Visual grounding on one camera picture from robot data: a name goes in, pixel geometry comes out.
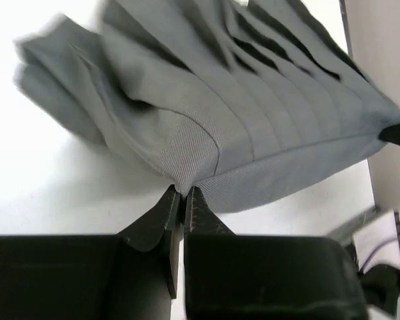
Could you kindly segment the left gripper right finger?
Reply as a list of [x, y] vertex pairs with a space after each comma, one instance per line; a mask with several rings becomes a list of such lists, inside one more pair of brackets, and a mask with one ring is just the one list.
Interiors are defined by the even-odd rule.
[[186, 200], [189, 319], [367, 319], [348, 252], [326, 237], [234, 234], [200, 189]]

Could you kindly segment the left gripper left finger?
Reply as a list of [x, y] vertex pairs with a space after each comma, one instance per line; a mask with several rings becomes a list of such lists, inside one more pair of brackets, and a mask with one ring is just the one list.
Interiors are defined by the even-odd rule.
[[169, 319], [180, 202], [169, 187], [114, 235], [0, 236], [0, 319]]

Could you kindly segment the grey pleated skirt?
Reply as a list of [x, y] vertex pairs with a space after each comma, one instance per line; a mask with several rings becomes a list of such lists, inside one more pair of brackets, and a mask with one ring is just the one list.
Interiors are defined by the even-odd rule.
[[18, 44], [19, 87], [70, 132], [234, 213], [376, 154], [400, 108], [301, 1], [106, 1]]

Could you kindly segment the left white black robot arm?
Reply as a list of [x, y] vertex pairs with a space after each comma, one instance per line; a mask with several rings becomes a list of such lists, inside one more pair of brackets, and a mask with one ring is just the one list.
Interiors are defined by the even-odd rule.
[[169, 319], [180, 261], [189, 319], [367, 319], [400, 299], [400, 269], [325, 237], [236, 235], [200, 189], [170, 187], [114, 235], [0, 236], [0, 319]]

